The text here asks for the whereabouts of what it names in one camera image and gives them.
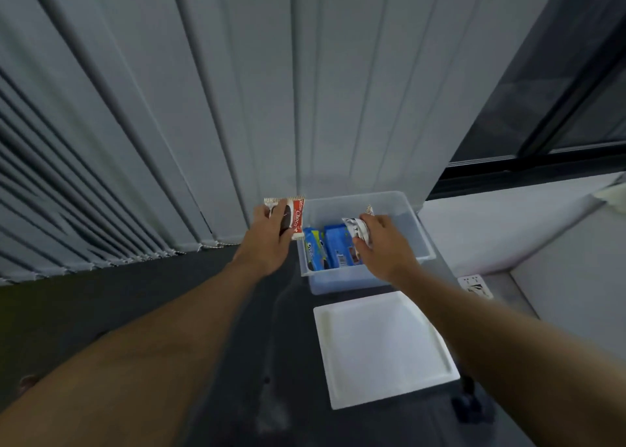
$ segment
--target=window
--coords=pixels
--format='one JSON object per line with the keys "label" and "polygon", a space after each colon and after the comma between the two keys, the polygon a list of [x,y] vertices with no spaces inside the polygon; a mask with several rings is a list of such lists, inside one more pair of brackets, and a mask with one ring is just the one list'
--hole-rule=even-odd
{"label": "window", "polygon": [[626,169],[626,0],[550,0],[429,198]]}

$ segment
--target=red and white snack wrapper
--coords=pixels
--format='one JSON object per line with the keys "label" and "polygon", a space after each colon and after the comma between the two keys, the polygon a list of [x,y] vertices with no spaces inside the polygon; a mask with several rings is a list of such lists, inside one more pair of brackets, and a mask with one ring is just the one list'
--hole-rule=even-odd
{"label": "red and white snack wrapper", "polygon": [[[365,213],[374,216],[374,211],[372,209],[372,205],[368,205]],[[348,228],[348,232],[350,236],[353,238],[361,238],[365,241],[369,247],[372,247],[372,242],[369,237],[369,228],[365,224],[363,220],[360,218],[341,218]]]}
{"label": "red and white snack wrapper", "polygon": [[[264,198],[263,203],[270,209],[270,215],[274,211],[274,207],[278,205],[280,198]],[[302,210],[304,209],[304,197],[289,197],[285,206],[285,213],[280,222],[280,234],[283,234],[288,228],[293,228],[292,239],[304,238],[302,232]]]}

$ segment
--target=person's left hand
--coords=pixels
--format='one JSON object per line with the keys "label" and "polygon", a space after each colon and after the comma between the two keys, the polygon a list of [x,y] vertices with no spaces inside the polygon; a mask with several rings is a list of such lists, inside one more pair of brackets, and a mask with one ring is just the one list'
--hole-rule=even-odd
{"label": "person's left hand", "polygon": [[282,265],[287,258],[293,234],[293,229],[289,228],[279,235],[286,205],[287,200],[283,198],[274,207],[271,216],[270,209],[265,205],[254,208],[254,220],[233,257],[234,263],[259,270],[261,277],[268,276]]}

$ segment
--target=person's right arm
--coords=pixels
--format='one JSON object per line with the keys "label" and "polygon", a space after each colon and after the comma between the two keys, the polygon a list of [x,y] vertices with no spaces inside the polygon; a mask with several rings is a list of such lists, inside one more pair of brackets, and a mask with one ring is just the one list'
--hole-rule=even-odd
{"label": "person's right arm", "polygon": [[452,288],[419,267],[388,216],[361,215],[367,268],[405,293],[539,447],[626,445],[626,368],[538,319]]}

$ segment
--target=vertical blind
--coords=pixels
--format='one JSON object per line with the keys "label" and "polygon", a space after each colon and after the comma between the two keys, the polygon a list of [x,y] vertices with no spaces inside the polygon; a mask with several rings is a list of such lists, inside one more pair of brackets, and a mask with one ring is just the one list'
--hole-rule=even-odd
{"label": "vertical blind", "polygon": [[0,0],[0,283],[418,207],[547,0]]}

